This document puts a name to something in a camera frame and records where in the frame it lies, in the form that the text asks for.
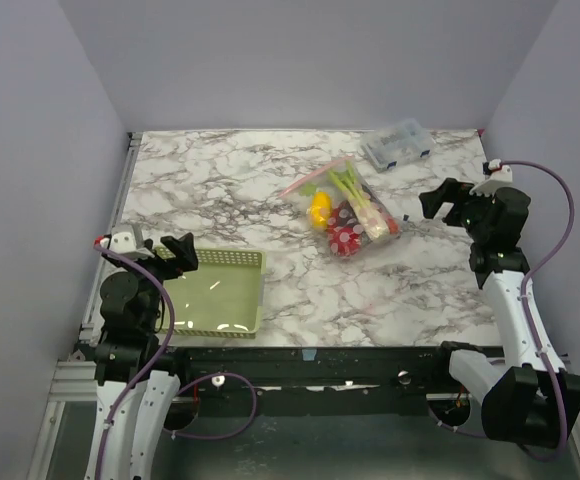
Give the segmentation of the clear zip top bag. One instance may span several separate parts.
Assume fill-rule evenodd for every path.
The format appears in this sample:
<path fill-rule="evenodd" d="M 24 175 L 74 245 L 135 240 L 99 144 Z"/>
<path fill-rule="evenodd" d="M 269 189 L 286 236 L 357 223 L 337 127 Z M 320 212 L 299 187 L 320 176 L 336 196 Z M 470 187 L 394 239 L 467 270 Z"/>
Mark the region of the clear zip top bag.
<path fill-rule="evenodd" d="M 375 206 L 379 208 L 380 213 L 387 221 L 390 234 L 378 241 L 372 241 L 367 234 L 364 232 L 363 227 L 358 222 L 355 213 L 353 212 L 350 204 L 345 199 L 343 194 L 334 186 L 328 177 L 328 170 L 334 166 L 337 161 L 349 160 L 352 162 L 356 169 L 357 176 L 363 184 L 363 190 L 367 192 L 370 196 L 371 201 Z M 330 218 L 328 220 L 328 226 L 324 231 L 318 231 L 314 229 L 308 217 L 308 209 L 310 207 L 312 197 L 315 193 L 323 191 L 327 193 L 332 202 L 332 211 Z M 308 175 L 296 180 L 293 184 L 283 190 L 279 197 L 294 204 L 301 211 L 305 213 L 308 225 L 328 242 L 328 231 L 334 229 L 335 227 L 351 226 L 354 228 L 356 233 L 361 234 L 362 247 L 357 253 L 361 253 L 364 249 L 369 249 L 373 246 L 378 246 L 387 243 L 400 235 L 401 229 L 396 218 L 390 213 L 389 209 L 384 205 L 384 203 L 379 199 L 377 194 L 371 188 L 371 186 L 366 182 L 363 176 L 358 172 L 355 162 L 350 157 L 339 158 L 334 160 L 322 167 L 317 168 Z"/>

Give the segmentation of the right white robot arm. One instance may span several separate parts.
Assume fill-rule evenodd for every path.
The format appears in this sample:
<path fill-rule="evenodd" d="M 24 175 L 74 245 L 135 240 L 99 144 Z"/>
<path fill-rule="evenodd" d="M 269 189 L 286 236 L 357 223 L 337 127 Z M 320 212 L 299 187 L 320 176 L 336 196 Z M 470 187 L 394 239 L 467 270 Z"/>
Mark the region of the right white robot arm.
<path fill-rule="evenodd" d="M 491 440 L 562 447 L 580 412 L 580 376 L 567 372 L 551 345 L 518 246 L 530 197 L 511 186 L 480 195 L 475 185 L 447 178 L 419 200 L 427 219 L 450 204 L 444 223 L 470 237 L 470 269 L 494 313 L 504 352 L 497 367 L 475 346 L 446 342 L 446 358 L 430 367 L 432 384 L 444 392 L 465 387 L 480 405 Z"/>

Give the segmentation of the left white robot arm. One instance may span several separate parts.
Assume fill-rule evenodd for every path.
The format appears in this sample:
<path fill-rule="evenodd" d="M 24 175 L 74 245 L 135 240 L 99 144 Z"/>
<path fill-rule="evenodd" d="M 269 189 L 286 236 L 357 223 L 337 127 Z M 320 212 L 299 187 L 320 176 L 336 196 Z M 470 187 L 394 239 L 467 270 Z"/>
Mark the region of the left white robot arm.
<path fill-rule="evenodd" d="M 145 459 L 133 459 L 140 418 L 154 426 L 165 420 L 174 395 L 192 380 L 190 368 L 167 349 L 174 330 L 158 338 L 159 317 L 175 317 L 165 283 L 199 267 L 194 236 L 164 236 L 169 257 L 161 257 L 152 241 L 130 230 L 96 239 L 94 248 L 117 267 L 99 288 L 101 337 L 95 349 L 97 412 L 85 476 L 128 479 Z"/>

